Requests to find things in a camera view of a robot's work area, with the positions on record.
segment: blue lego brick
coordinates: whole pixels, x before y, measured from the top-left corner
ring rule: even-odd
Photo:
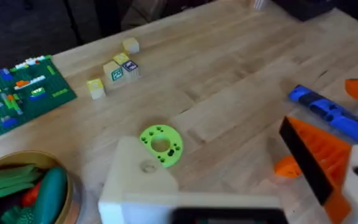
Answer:
[[[10,118],[10,119],[8,119],[8,120],[2,122],[2,126],[3,126],[4,128],[10,128],[10,127],[12,127],[12,126],[15,125],[15,124],[17,124],[17,120],[14,119],[14,118]]]
[[[7,68],[0,69],[0,74],[5,81],[13,80],[13,76]]]

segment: dark floor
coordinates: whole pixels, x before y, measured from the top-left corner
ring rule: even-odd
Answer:
[[[23,0],[0,0],[0,68],[76,47],[63,1],[31,1],[33,10],[25,10]],[[93,1],[71,0],[70,4],[82,38],[99,39]]]

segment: blue toy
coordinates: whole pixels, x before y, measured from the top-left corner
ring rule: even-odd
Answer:
[[[309,110],[326,120],[331,126],[358,141],[358,117],[342,106],[302,85],[295,87],[289,97],[291,100],[308,107]]]
[[[0,69],[0,74],[2,76],[2,79],[5,81],[9,81],[13,79],[11,72],[7,68]]]

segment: green plastic gear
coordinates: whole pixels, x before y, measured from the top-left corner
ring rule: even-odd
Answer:
[[[169,142],[168,149],[163,152],[157,152],[152,147],[152,142],[156,140],[166,140]],[[164,167],[170,167],[178,162],[183,152],[183,141],[179,133],[164,124],[148,127],[140,135],[140,140],[146,146]]]

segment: wooden block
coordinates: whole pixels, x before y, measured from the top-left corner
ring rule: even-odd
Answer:
[[[91,93],[92,99],[95,100],[102,96],[106,96],[106,92],[104,91],[103,83],[100,78],[87,81],[86,86]]]
[[[122,65],[125,62],[129,61],[129,57],[125,53],[118,54],[112,58],[117,64]]]
[[[122,46],[124,47],[125,52],[127,52],[128,54],[136,54],[140,51],[139,43],[134,37],[125,39],[122,42]]]
[[[115,61],[111,61],[103,66],[104,73],[113,82],[122,80],[122,68]]]
[[[122,65],[122,72],[125,79],[129,81],[139,78],[139,66],[131,60]]]

